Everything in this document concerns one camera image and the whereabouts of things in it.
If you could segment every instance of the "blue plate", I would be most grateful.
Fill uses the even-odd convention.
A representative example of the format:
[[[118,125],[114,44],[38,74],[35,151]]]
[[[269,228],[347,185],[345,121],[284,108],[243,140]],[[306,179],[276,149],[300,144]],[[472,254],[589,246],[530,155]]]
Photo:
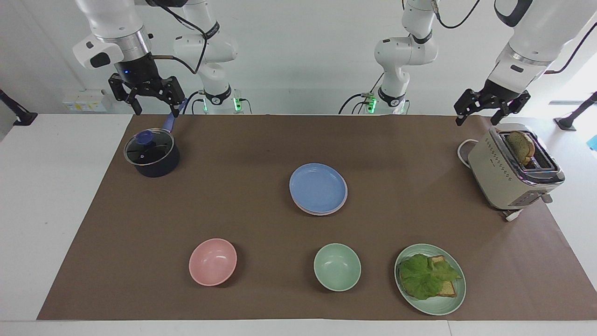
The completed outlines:
[[[342,176],[321,163],[307,163],[290,176],[290,194],[297,205],[314,214],[337,211],[348,195]]]

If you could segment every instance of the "power cord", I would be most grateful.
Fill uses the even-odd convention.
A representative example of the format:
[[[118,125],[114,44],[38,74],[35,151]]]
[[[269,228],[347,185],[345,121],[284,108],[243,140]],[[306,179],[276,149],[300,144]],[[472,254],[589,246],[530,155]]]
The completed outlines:
[[[576,53],[578,52],[578,50],[580,49],[580,47],[583,45],[584,40],[587,39],[587,37],[589,37],[589,35],[593,32],[593,29],[595,29],[595,27],[597,26],[597,23],[594,23],[593,26],[589,29],[589,31],[584,35],[583,39],[580,40],[579,44],[576,46],[576,49],[574,49],[574,52],[572,53],[572,55],[570,55],[570,58],[568,59],[568,61],[566,62],[566,64],[562,67],[562,69],[560,70],[549,70],[545,72],[545,75],[555,75],[555,74],[559,74],[562,71],[566,70],[566,68],[568,67],[568,65],[570,64],[570,62],[572,62],[572,59],[574,58],[574,56],[576,56]]]
[[[188,30],[196,30],[196,29],[194,29],[193,27],[191,27],[191,26],[187,25],[185,22],[183,22],[183,21],[179,20],[179,18],[176,18],[176,20],[177,20],[177,21],[178,21],[178,22],[179,22],[181,25],[183,25],[183,26],[184,26],[186,29],[188,29]]]
[[[203,49],[201,50],[201,56],[199,57],[199,61],[197,62],[197,66],[195,66],[195,70],[193,70],[186,62],[182,61],[181,59],[178,58],[174,58],[174,56],[172,56],[172,60],[175,60],[177,62],[180,62],[182,64],[184,64],[187,69],[189,69],[191,71],[191,73],[193,73],[194,75],[197,74],[197,72],[199,72],[199,66],[201,65],[201,62],[203,62],[203,57],[205,56],[205,49],[207,48],[207,34],[205,34],[205,32],[197,27],[197,25],[193,24],[192,22],[186,20],[184,17],[176,14],[175,12],[173,12],[170,8],[164,6],[163,4],[161,4],[161,1],[156,1],[157,5],[159,5],[160,8],[162,8],[163,10],[165,10],[166,12],[170,13],[170,15],[172,15],[178,22],[182,23],[186,23],[187,25],[195,28],[198,32],[201,33],[201,35],[203,35]]]
[[[203,93],[204,93],[203,90],[199,90],[199,91],[195,91],[195,92],[191,93],[189,98],[186,100],[186,103],[184,104],[182,114],[186,114],[186,109],[187,109],[187,107],[189,107],[189,102],[193,99],[193,97],[195,97],[196,94],[203,94]]]
[[[402,110],[403,110],[403,111],[404,111],[404,110],[406,110],[406,112],[404,113],[404,115],[408,115],[408,110],[409,110],[409,109],[410,109],[410,100],[409,100],[409,99],[407,99],[407,100],[404,102],[404,106],[402,106]]]
[[[462,154],[460,154],[460,150],[462,149],[462,146],[464,146],[466,143],[468,142],[479,142],[478,140],[474,140],[474,139],[466,139],[464,140],[460,146],[458,146],[458,149],[456,150],[456,155],[458,155],[458,158],[460,159],[460,162],[462,162],[462,164],[464,164],[468,169],[470,169],[470,165],[468,162],[466,162],[463,158],[462,158]]]
[[[357,107],[357,106],[359,106],[359,105],[360,105],[360,106],[361,106],[361,108],[362,108],[362,107],[363,107],[363,105],[365,105],[365,104],[367,104],[367,103],[365,103],[365,102],[358,102],[358,103],[356,103],[355,107],[353,107],[353,108],[352,108],[352,112],[351,112],[350,114],[354,114],[354,113],[355,113],[355,110],[356,110],[356,107]]]
[[[251,114],[253,114],[253,108],[251,107],[251,102],[248,99],[246,99],[246,98],[240,98],[238,101],[239,102],[247,102],[247,104],[249,104],[249,112]]]
[[[379,81],[381,81],[381,78],[383,77],[383,72],[381,73],[381,75],[379,76],[379,78],[377,79],[377,81],[375,82],[375,84],[373,84],[373,87],[371,88],[371,90],[369,90],[369,93],[373,93],[373,90],[375,89],[375,87],[377,86],[377,84],[379,83]],[[359,112],[357,114],[361,114],[361,109],[363,108],[363,106],[365,105],[365,103],[367,102],[367,98],[363,99],[363,104],[361,105],[361,107],[359,108]]]
[[[462,24],[469,19],[470,15],[473,14],[473,11],[475,10],[475,8],[477,8],[477,5],[479,4],[479,1],[481,0],[477,0],[475,2],[475,4],[473,5],[473,8],[470,9],[470,12],[464,17],[464,19],[457,25],[455,26],[447,26],[441,19],[441,16],[439,15],[439,7],[438,7],[438,3],[436,0],[431,0],[431,7],[433,7],[433,12],[435,13],[435,16],[438,18],[439,24],[442,25],[444,28],[447,29],[455,29],[458,28],[460,26],[462,26]]]
[[[199,99],[193,100],[193,103],[190,105],[190,112],[193,115],[195,115],[195,103],[196,102],[202,102],[202,103],[204,103],[205,101],[203,100],[203,98],[199,98]]]
[[[182,65],[184,65],[189,71],[193,72],[193,68],[191,68],[190,65],[188,65],[182,59],[179,59],[178,57],[173,56],[173,55],[153,55],[153,59],[155,59],[155,60],[175,60],[176,62],[179,62]]]
[[[358,98],[358,97],[367,97],[367,94],[365,93],[357,93],[353,96],[351,96],[350,98],[346,99],[346,101],[344,102],[344,104],[342,104],[342,107],[340,108],[340,110],[338,111],[338,114],[342,114],[342,110],[344,109],[344,107],[354,98]]]
[[[510,210],[510,211],[504,211],[504,214],[506,215],[506,220],[509,222],[512,222],[514,219],[518,218],[518,216],[521,214],[521,212],[524,209],[520,209],[520,210]]]

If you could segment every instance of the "black stand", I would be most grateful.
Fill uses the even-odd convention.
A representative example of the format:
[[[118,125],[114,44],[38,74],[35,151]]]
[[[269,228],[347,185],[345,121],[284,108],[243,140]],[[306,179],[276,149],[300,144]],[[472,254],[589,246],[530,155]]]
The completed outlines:
[[[565,131],[576,131],[572,123],[574,119],[578,118],[578,116],[584,112],[587,108],[591,107],[594,103],[597,102],[597,92],[594,92],[593,95],[585,100],[580,106],[576,109],[576,111],[572,112],[571,115],[567,116],[566,118],[555,118],[555,123],[559,126],[561,130]]]
[[[37,117],[37,113],[29,112],[26,108],[22,107],[21,104],[8,97],[2,90],[0,90],[0,100],[2,100],[6,106],[16,114],[17,121],[13,123],[14,126],[29,126]]]

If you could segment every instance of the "white cable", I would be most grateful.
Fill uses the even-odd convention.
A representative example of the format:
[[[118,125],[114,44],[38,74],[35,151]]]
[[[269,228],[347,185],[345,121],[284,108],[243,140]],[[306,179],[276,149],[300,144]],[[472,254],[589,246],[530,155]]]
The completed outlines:
[[[506,220],[512,222],[514,219],[518,218],[518,215],[520,215],[523,210],[524,209],[520,209],[518,211],[512,212],[510,215],[506,216]]]
[[[462,155],[460,155],[460,150],[462,149],[462,146],[464,146],[465,143],[467,142],[479,142],[478,140],[474,140],[474,139],[466,139],[464,140],[460,146],[458,146],[458,149],[456,150],[456,155],[458,155],[458,158],[460,159],[460,162],[462,162],[462,164],[464,164],[467,168],[470,169],[470,165],[468,163],[466,163],[466,161],[462,158]]]

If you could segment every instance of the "bread slice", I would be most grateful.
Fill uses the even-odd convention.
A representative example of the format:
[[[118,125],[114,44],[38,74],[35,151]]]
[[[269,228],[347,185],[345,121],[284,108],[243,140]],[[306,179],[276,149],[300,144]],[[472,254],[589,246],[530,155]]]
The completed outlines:
[[[525,133],[514,131],[506,136],[506,141],[510,144],[514,156],[523,166],[531,162],[535,155],[535,143]]]
[[[440,261],[445,261],[443,255],[436,255],[431,257],[431,262],[436,263]],[[436,295],[437,297],[447,297],[447,298],[455,298],[456,297],[456,290],[454,289],[454,284],[452,281],[444,281],[442,283],[442,289]]]

